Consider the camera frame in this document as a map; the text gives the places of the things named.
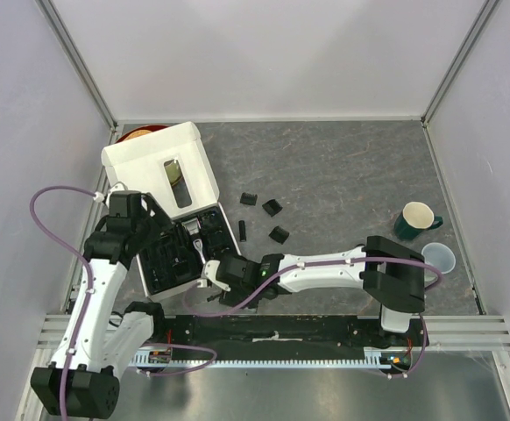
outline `white wall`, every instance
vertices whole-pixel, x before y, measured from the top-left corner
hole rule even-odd
[[[44,186],[93,189],[109,131],[32,0],[0,1],[0,421],[12,420],[47,311],[71,261],[28,203]],[[74,243],[89,200],[44,196],[38,212]]]
[[[431,131],[482,301],[510,328],[510,0],[496,10]]]
[[[55,0],[118,119],[420,116],[483,0]]]

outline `mug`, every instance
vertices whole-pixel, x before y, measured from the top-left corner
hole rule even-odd
[[[424,262],[427,265],[434,266],[442,275],[450,273],[456,267],[456,255],[451,249],[442,243],[428,243],[421,251]],[[432,282],[436,279],[429,270],[424,271],[424,281]]]
[[[443,224],[442,217],[435,217],[434,212],[424,203],[409,202],[397,217],[393,230],[398,239],[415,239],[421,232],[435,230]]]

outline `white cable tie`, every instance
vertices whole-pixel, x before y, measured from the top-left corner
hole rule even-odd
[[[94,194],[94,202],[96,203],[102,203],[105,201],[105,195],[101,191],[97,191]]]

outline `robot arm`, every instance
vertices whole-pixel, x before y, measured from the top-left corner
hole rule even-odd
[[[32,388],[53,415],[60,415],[61,374],[67,370],[67,414],[109,417],[117,403],[119,379],[132,356],[149,338],[161,337],[165,330],[161,304],[132,303],[105,342],[113,304],[132,259],[172,226],[150,195],[123,189],[121,185],[111,189],[109,215],[100,220],[84,245],[84,257],[94,274],[93,288],[84,271],[59,348],[48,367],[36,367],[32,373]],[[72,337],[75,342],[70,345]]]
[[[363,289],[381,304],[380,325],[384,331],[405,333],[414,313],[424,311],[424,269],[404,264],[387,263],[380,271],[378,263],[351,264],[362,257],[394,257],[424,261],[421,254],[389,239],[368,237],[365,246],[342,253],[294,256],[269,254],[261,263],[242,256],[225,256],[211,260],[204,268],[205,282],[221,288],[221,303],[234,305],[243,301],[270,276],[292,266],[298,266],[272,282],[251,301],[257,305],[261,298],[273,299],[279,294],[292,294],[313,288]]]
[[[120,185],[111,189],[109,215],[100,220],[84,245],[84,257],[94,274],[93,288],[89,288],[84,272],[66,333],[51,364],[32,373],[32,388],[53,415],[60,414],[59,396],[61,386],[65,386],[69,416],[108,418],[117,404],[119,379],[131,357],[148,339],[161,338],[165,333],[159,303],[132,303],[121,325],[105,342],[110,313],[132,259],[173,224],[152,196],[121,190],[124,187]],[[405,333],[411,315],[424,311],[424,269],[387,263],[381,272],[378,263],[351,263],[354,258],[382,256],[423,261],[420,254],[404,246],[383,237],[369,237],[365,246],[344,253],[269,254],[260,263],[225,255],[205,264],[201,284],[215,284],[223,290],[221,303],[236,305],[270,276],[294,267],[281,272],[250,305],[304,289],[363,289],[382,304],[381,328]],[[63,372],[67,372],[67,380],[61,384]]]

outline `clear plastic cup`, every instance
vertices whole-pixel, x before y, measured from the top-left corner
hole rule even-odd
[[[428,243],[422,249],[424,262],[430,266],[434,266],[444,275],[448,274],[456,267],[456,255],[450,250],[448,246],[442,243]],[[436,279],[436,275],[432,272],[425,270],[424,281],[426,283],[432,282]]]

